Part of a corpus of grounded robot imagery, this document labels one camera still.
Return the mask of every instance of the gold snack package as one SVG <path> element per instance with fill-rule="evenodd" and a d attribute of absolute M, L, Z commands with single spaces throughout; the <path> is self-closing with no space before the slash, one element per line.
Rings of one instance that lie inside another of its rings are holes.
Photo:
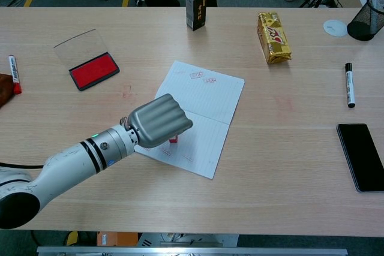
<path fill-rule="evenodd" d="M 291 58 L 283 26 L 276 12 L 260 12 L 257 23 L 259 35 L 267 63 L 277 63 Z"/>

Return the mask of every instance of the black box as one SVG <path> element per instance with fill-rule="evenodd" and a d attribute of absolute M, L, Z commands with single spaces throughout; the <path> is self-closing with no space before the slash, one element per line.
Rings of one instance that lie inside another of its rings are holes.
<path fill-rule="evenodd" d="M 205 25 L 206 0 L 185 0 L 187 25 L 195 31 Z"/>

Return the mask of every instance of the black marker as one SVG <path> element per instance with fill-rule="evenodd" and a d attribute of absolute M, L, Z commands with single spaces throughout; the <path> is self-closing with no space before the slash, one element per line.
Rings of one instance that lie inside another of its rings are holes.
<path fill-rule="evenodd" d="M 354 108 L 356 104 L 355 104 L 355 92 L 353 91 L 352 63 L 346 64 L 346 84 L 347 84 L 348 107 Z"/>

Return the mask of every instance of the paper sheet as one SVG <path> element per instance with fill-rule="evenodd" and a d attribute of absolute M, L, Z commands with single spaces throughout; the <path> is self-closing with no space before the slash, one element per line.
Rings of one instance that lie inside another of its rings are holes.
<path fill-rule="evenodd" d="M 136 152 L 213 179 L 244 79 L 175 61 L 155 98 L 171 94 L 193 121 L 177 143 Z"/>

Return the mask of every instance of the black marker cap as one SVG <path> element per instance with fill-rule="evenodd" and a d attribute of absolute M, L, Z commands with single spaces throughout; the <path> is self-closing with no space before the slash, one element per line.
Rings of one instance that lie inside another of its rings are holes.
<path fill-rule="evenodd" d="M 346 63 L 346 72 L 352 71 L 352 63 Z"/>

